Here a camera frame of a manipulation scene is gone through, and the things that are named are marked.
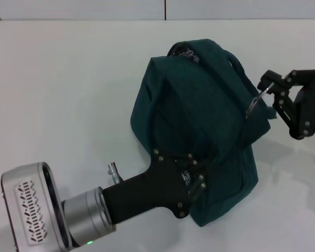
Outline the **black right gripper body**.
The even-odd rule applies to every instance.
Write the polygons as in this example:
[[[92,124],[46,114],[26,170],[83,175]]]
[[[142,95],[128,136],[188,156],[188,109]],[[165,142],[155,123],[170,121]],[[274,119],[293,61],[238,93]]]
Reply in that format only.
[[[301,140],[315,134],[315,70],[294,70],[291,73],[294,86],[302,86],[293,104],[297,109],[297,126],[291,137]]]

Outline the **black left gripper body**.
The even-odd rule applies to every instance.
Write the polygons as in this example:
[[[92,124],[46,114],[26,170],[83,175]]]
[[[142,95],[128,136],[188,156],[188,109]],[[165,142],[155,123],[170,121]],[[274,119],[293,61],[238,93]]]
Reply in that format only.
[[[160,161],[155,153],[145,172],[104,189],[102,195],[112,223],[119,224],[157,207],[183,218],[183,171],[170,159]]]

